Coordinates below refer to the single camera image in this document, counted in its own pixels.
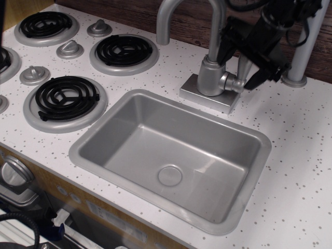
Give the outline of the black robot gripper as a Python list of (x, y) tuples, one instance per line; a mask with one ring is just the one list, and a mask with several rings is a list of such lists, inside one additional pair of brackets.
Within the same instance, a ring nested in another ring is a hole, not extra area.
[(221, 31), (217, 62), (224, 65), (238, 50), (259, 70), (244, 88), (253, 90), (265, 81), (279, 81), (291, 67), (280, 47), (283, 32), (268, 25), (263, 18), (251, 25), (235, 17), (228, 17)]

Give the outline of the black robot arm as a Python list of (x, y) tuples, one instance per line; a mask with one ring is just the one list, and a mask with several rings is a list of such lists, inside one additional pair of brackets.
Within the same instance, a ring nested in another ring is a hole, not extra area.
[(297, 48), (305, 44), (310, 34), (307, 19), (322, 8), (321, 1), (259, 1), (247, 6), (228, 1), (227, 4), (238, 12), (262, 8), (254, 25), (230, 16), (220, 33), (217, 61), (223, 65), (240, 51), (242, 58), (236, 85), (247, 90), (255, 89), (266, 80), (278, 81), (290, 70), (291, 64), (280, 47), (281, 38), (288, 36), (295, 22), (301, 22), (305, 38), (298, 43), (289, 43), (289, 46)]

